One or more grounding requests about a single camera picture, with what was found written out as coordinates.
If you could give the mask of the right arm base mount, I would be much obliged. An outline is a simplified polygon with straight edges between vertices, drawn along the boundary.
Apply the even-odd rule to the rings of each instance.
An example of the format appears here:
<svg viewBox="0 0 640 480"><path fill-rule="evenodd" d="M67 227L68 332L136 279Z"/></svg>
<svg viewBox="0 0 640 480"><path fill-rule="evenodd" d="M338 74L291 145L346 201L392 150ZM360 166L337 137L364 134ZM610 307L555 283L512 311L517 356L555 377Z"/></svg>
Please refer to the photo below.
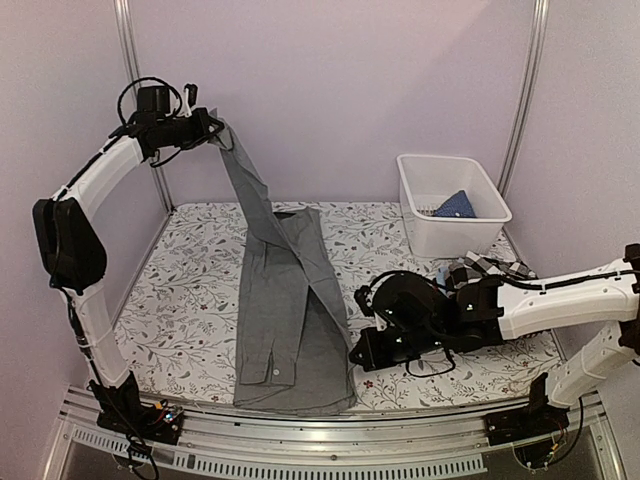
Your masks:
<svg viewBox="0 0 640 480"><path fill-rule="evenodd" d="M568 412L568 408L550 405L546 397L530 400L523 407L485 415L484 431L491 446L517 442L565 429Z"/></svg>

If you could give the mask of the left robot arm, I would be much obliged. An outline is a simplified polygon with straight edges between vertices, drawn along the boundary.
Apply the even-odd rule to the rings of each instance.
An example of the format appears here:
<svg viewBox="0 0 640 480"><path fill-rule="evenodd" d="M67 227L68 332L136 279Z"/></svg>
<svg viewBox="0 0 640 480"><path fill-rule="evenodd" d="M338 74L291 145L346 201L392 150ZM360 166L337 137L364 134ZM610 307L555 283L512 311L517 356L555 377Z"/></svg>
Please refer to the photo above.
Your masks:
<svg viewBox="0 0 640 480"><path fill-rule="evenodd" d="M177 89L157 77L130 83L137 91L130 116L58 191L32 208L37 243L49 285L61 293L76 342L93 375L96 399L128 434L148 426L133 373L116 344L104 295L107 253L93 218L114 188L144 163L161 167L161 149L192 150L224 129L221 121L196 104L198 88Z"/></svg>

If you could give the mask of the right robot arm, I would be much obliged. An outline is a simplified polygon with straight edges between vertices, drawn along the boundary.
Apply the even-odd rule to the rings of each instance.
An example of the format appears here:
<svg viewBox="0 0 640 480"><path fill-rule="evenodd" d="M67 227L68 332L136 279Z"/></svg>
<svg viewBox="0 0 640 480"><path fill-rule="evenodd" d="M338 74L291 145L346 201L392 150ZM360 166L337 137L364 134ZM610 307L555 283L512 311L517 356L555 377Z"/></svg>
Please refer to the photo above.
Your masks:
<svg viewBox="0 0 640 480"><path fill-rule="evenodd" d="M447 356L502 345L529 334L602 322L604 328L563 365L529 388L517 427L537 436L615 369L639 357L639 246L593 270L549 279L505 272L468 254L443 279L393 270L356 290L361 312L376 320L349 354L366 372L409 365L438 349Z"/></svg>

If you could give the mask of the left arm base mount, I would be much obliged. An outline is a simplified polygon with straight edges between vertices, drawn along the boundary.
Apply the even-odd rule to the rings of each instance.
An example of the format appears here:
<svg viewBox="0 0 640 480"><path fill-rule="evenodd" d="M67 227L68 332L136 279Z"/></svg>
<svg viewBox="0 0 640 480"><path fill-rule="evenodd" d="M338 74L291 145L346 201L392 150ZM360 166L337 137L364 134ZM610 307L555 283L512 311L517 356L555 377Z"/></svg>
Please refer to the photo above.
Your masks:
<svg viewBox="0 0 640 480"><path fill-rule="evenodd" d="M177 445L184 423L184 409L177 405L169 406L162 400L153 406L133 403L132 407L125 403L118 404L106 397L99 401L101 413L97 424L104 429L112 430L136 439Z"/></svg>

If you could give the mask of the grey long sleeve shirt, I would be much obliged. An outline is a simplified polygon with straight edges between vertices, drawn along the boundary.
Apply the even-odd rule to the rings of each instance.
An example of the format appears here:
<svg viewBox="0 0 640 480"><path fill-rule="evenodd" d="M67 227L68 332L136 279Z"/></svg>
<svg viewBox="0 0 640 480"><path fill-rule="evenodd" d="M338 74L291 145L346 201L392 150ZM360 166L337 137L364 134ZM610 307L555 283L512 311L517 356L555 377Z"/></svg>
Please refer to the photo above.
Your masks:
<svg viewBox="0 0 640 480"><path fill-rule="evenodd" d="M214 137L247 223L236 328L237 408L335 415L354 406L347 311L318 210L276 211L230 126Z"/></svg>

